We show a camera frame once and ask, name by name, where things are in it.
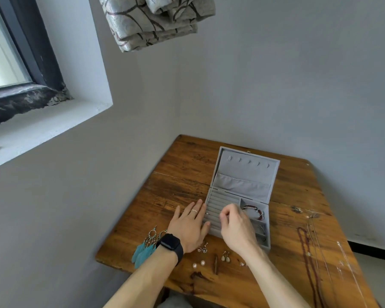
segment jewelry box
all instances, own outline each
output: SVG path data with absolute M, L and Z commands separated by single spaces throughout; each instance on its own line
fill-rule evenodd
M 234 203 L 247 213 L 258 244 L 268 253 L 271 249 L 268 204 L 279 165 L 279 160 L 220 147 L 206 198 L 204 222 L 211 222 L 209 233 L 221 237 L 219 214 Z

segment wooden table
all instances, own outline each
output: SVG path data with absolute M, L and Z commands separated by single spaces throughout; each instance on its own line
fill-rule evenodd
M 281 160 L 270 207 L 269 257 L 311 307 L 378 307 L 347 239 L 307 160 L 180 135 L 151 173 L 96 255 L 98 262 L 133 272 L 131 257 L 157 225 L 165 230 L 177 205 L 205 200 L 220 146 Z M 225 307 L 268 307 L 248 267 L 224 241 L 207 236 L 208 253 L 186 254 L 165 286 Z M 218 255 L 218 274 L 213 272 Z M 204 259 L 205 266 L 193 263 Z

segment jewelry box lid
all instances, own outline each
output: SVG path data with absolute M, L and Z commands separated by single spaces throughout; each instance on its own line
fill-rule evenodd
M 211 187 L 268 204 L 279 160 L 220 147 Z

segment turquoise feather earring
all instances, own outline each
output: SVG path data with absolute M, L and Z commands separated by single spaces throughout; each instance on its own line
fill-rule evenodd
M 155 228 L 157 227 L 157 225 L 154 227 L 153 230 L 151 230 L 149 233 L 148 233 L 148 236 L 144 239 L 143 243 L 141 243 L 139 246 L 137 246 L 137 248 L 135 249 L 135 252 L 133 254 L 133 257 L 131 258 L 131 262 L 134 264 L 135 261 L 137 260 L 137 257 L 140 255 L 140 253 L 142 253 L 145 248 L 147 247 L 148 243 L 151 241 L 151 239 L 153 237 L 151 237 L 151 233 L 154 231 L 154 237 L 157 235 L 157 232 L 155 230 Z
M 151 237 L 151 239 L 147 243 L 147 247 L 137 256 L 137 259 L 135 260 L 135 264 L 134 264 L 134 268 L 135 269 L 140 267 L 146 261 L 146 259 L 148 259 L 151 256 L 151 254 L 154 253 L 155 248 L 156 248 L 155 245 L 161 239 L 161 234 L 163 232 L 167 233 L 166 230 L 160 232 L 160 234 L 159 234 L 157 239 L 155 238 L 156 237 L 155 235 L 154 235 L 154 237 Z

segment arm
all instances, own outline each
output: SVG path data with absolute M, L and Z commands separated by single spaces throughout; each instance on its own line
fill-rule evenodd
M 175 210 L 167 233 L 180 239 L 184 254 L 194 251 L 203 242 L 210 229 L 209 222 L 201 228 L 206 209 L 205 203 L 198 200 L 196 204 L 190 203 L 181 216 L 180 207 L 178 206 Z M 175 252 L 159 246 L 118 289 L 104 308 L 153 307 L 177 262 L 178 257 Z
M 224 241 L 245 260 L 271 308 L 310 308 L 258 246 L 245 212 L 230 204 L 221 211 L 220 220 Z

